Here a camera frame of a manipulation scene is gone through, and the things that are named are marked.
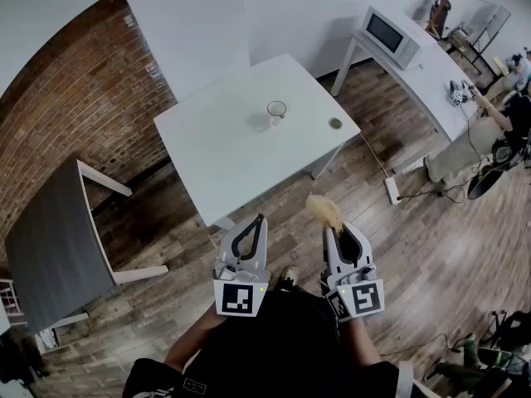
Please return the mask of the person's right forearm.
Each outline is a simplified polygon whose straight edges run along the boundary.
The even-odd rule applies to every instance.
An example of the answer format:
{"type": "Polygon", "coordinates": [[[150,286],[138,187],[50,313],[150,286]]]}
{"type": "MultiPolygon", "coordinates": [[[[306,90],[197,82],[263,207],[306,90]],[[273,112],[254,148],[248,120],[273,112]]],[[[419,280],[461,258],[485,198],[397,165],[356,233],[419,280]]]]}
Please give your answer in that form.
{"type": "Polygon", "coordinates": [[[371,366],[382,361],[361,318],[355,318],[350,322],[350,335],[354,358],[360,366],[371,366]]]}

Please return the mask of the long white table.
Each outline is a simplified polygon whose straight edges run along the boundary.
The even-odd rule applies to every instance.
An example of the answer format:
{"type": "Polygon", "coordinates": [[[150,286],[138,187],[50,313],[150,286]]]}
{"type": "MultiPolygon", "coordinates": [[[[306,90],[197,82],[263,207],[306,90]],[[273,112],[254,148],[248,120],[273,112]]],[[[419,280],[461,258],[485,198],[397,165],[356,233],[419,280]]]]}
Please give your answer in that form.
{"type": "Polygon", "coordinates": [[[419,66],[410,70],[403,70],[379,46],[362,33],[362,26],[351,33],[350,44],[330,93],[331,95],[339,93],[345,76],[353,63],[356,50],[362,49],[369,53],[415,101],[437,131],[436,139],[404,162],[403,167],[409,167],[417,161],[424,161],[426,157],[434,158],[476,120],[481,118],[480,108],[474,100],[459,106],[451,104],[450,82],[455,80],[460,83],[461,80],[466,80],[471,83],[471,81],[424,29],[430,36],[432,43],[424,48],[419,66]]]}

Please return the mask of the person's left forearm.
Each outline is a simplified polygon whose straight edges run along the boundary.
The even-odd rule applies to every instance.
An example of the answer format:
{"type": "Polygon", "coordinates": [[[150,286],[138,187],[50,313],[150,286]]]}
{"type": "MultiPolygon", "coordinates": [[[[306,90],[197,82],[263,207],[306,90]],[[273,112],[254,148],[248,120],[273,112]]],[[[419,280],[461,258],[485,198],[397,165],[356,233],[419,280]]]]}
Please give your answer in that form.
{"type": "Polygon", "coordinates": [[[217,313],[213,304],[208,310],[171,346],[164,363],[183,372],[188,362],[202,349],[213,330],[228,319],[217,313]]]}

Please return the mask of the black office chair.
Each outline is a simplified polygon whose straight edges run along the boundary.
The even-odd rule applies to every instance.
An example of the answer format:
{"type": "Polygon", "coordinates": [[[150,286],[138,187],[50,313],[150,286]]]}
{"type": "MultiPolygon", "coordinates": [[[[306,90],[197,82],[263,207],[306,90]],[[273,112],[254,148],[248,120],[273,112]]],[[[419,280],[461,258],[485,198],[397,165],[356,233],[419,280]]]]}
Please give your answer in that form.
{"type": "Polygon", "coordinates": [[[531,312],[492,311],[490,335],[480,339],[478,357],[487,367],[497,367],[531,386],[531,312]]]}
{"type": "Polygon", "coordinates": [[[467,191],[469,200],[482,197],[509,170],[531,158],[531,136],[520,143],[497,141],[492,148],[493,162],[472,177],[467,191]]]}

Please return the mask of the person's shoe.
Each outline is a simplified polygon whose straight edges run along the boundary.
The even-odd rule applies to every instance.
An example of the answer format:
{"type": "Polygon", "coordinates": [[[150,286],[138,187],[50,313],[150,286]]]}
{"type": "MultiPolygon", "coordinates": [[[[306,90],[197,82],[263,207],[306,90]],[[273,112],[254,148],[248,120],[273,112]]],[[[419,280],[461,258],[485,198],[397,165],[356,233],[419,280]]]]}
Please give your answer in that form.
{"type": "Polygon", "coordinates": [[[277,286],[284,291],[291,291],[298,283],[299,270],[295,265],[285,267],[280,275],[277,286]]]}

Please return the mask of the grey table with white legs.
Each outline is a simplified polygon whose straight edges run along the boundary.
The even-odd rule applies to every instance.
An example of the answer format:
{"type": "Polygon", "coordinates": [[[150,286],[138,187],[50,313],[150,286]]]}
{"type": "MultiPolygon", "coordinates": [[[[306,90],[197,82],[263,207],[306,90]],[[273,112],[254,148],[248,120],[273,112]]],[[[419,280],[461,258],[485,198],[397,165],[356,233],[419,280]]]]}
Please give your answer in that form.
{"type": "Polygon", "coordinates": [[[115,271],[91,213],[84,180],[126,197],[132,191],[76,157],[45,181],[7,234],[8,269],[28,328],[52,328],[118,284],[168,272],[165,265],[115,271]]]}

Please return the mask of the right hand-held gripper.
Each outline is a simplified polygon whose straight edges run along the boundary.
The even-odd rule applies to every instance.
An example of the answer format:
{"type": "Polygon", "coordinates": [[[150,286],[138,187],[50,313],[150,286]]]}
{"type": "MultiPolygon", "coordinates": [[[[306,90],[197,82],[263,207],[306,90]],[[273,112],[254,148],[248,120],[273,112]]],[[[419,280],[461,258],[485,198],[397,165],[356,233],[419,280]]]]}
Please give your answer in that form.
{"type": "Polygon", "coordinates": [[[378,278],[376,265],[371,264],[371,245],[357,227],[345,221],[338,235],[334,228],[326,226],[323,251],[330,274],[325,298],[340,323],[385,309],[383,281],[378,278]],[[344,264],[362,267],[346,274],[344,264]]]}

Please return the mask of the wooden coat rack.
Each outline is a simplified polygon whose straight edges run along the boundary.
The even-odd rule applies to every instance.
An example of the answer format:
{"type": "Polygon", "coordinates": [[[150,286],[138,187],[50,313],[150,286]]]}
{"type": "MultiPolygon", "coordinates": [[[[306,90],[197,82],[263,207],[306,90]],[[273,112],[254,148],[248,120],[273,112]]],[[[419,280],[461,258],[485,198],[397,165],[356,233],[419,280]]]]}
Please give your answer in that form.
{"type": "Polygon", "coordinates": [[[450,10],[451,3],[449,0],[435,0],[431,5],[430,16],[425,31],[438,41],[444,32],[446,18],[450,10]]]}

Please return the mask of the yellow fluffy ball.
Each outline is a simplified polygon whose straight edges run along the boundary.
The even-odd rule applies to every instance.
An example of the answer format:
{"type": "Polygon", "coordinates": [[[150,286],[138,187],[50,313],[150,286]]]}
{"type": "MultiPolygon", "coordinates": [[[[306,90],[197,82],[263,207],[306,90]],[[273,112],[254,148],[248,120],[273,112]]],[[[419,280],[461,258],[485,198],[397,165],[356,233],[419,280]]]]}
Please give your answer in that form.
{"type": "Polygon", "coordinates": [[[322,226],[334,229],[337,235],[343,233],[343,215],[334,201],[321,195],[310,194],[306,199],[306,208],[322,226]]]}

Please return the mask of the white board panel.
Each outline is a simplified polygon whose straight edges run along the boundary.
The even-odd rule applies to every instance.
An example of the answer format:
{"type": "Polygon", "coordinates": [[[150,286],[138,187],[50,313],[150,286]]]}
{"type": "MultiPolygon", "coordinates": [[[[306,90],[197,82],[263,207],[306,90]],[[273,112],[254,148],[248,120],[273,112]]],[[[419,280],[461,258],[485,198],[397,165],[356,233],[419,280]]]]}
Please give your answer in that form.
{"type": "Polygon", "coordinates": [[[478,55],[490,46],[510,16],[505,6],[497,4],[487,4],[476,12],[469,24],[469,43],[478,55]]]}

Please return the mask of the person's black clothing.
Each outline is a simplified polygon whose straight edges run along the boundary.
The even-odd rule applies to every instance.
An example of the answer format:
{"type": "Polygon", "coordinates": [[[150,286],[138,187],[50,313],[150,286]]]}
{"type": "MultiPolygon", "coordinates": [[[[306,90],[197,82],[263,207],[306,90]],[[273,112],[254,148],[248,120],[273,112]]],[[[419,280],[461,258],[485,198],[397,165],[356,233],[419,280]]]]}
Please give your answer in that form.
{"type": "Polygon", "coordinates": [[[138,359],[122,398],[395,398],[397,367],[360,366],[351,321],[298,286],[270,291],[256,317],[217,326],[183,372],[138,359]]]}

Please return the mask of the white microwave oven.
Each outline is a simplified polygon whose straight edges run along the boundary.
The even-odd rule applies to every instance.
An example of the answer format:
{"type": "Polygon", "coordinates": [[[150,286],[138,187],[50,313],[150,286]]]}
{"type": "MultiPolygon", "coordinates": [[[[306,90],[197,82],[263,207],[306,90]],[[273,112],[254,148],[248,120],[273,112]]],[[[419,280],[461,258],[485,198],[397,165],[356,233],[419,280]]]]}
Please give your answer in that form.
{"type": "Polygon", "coordinates": [[[368,7],[362,33],[403,70],[419,66],[424,48],[432,43],[430,36],[405,13],[373,6],[368,7]]]}

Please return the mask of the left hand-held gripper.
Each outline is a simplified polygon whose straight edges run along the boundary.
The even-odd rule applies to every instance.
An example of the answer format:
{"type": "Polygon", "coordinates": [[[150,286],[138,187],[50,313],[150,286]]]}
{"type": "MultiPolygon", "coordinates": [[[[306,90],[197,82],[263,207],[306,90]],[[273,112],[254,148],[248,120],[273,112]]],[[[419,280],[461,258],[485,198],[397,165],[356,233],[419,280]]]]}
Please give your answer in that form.
{"type": "Polygon", "coordinates": [[[267,231],[267,221],[259,213],[237,224],[222,238],[219,252],[222,261],[215,263],[213,275],[218,315],[258,314],[270,282],[270,272],[265,270],[267,231]]]}

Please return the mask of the white power strip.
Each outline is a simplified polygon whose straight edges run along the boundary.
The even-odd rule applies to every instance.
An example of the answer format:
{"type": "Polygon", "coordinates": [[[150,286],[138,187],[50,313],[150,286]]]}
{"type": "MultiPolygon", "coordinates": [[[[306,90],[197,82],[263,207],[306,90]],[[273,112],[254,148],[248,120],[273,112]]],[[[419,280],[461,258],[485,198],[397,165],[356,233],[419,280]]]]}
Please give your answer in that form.
{"type": "Polygon", "coordinates": [[[389,201],[392,205],[397,205],[400,201],[400,193],[397,189],[397,184],[393,177],[386,177],[384,179],[384,185],[387,191],[389,201]]]}

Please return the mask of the grey gripper device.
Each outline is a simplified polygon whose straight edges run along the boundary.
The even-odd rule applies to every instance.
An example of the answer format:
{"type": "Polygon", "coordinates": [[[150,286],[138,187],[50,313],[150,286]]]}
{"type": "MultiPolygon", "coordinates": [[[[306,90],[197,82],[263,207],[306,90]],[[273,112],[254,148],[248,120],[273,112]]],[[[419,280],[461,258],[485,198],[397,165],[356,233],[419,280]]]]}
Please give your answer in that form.
{"type": "Polygon", "coordinates": [[[461,80],[460,83],[452,80],[450,82],[450,92],[450,102],[454,106],[474,100],[479,93],[478,89],[466,80],[461,80]]]}

